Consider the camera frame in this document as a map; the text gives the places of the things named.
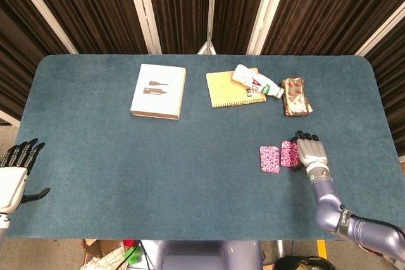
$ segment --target robotic arm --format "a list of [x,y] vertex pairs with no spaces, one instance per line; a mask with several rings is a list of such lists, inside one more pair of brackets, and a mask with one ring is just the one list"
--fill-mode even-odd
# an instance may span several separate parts
[[6,152],[0,164],[0,249],[9,228],[8,214],[13,213],[20,204],[39,200],[48,194],[45,188],[38,194],[24,195],[25,185],[39,151],[45,146],[37,146],[38,139],[15,145]]
[[306,167],[318,207],[315,223],[344,240],[352,240],[366,251],[378,252],[405,262],[405,232],[383,221],[361,218],[340,201],[328,167],[328,159],[318,136],[298,131],[299,159]]

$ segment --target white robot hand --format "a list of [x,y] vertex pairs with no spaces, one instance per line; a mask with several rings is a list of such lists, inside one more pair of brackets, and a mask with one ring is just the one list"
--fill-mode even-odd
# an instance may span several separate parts
[[0,214],[13,213],[20,204],[39,200],[50,191],[45,188],[38,194],[24,195],[32,166],[45,146],[44,143],[35,146],[37,141],[35,138],[15,145],[4,155],[0,164]]

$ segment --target green object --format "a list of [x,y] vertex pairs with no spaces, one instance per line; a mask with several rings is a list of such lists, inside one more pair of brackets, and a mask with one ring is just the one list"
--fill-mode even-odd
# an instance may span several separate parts
[[268,94],[269,91],[270,91],[270,85],[265,85],[265,86],[263,87],[263,89],[261,89],[261,92],[262,92],[263,94]]
[[124,254],[124,258],[126,259],[128,256],[130,256],[127,259],[128,264],[132,265],[132,264],[136,264],[137,262],[139,262],[139,257],[142,255],[142,249],[140,247],[135,248],[130,248],[128,249],[125,254]]

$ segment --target spiral binding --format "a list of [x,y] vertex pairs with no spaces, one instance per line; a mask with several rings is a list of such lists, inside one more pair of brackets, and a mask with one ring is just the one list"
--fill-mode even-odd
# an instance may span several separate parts
[[248,101],[233,101],[233,102],[224,102],[223,104],[214,104],[213,107],[233,107],[241,106],[243,104],[254,104],[255,102],[264,102],[262,98],[249,99]]

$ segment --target blue table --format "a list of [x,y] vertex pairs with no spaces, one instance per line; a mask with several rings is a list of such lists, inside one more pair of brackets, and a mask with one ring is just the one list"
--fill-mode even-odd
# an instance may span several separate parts
[[[133,116],[142,63],[182,66],[180,120]],[[314,109],[286,117],[281,100],[213,109],[206,73],[258,67],[301,76]],[[18,142],[46,143],[11,237],[276,240],[331,238],[313,222],[305,172],[262,173],[259,146],[296,130],[319,135],[342,201],[405,226],[405,179],[370,64],[355,56],[57,55],[40,63]]]

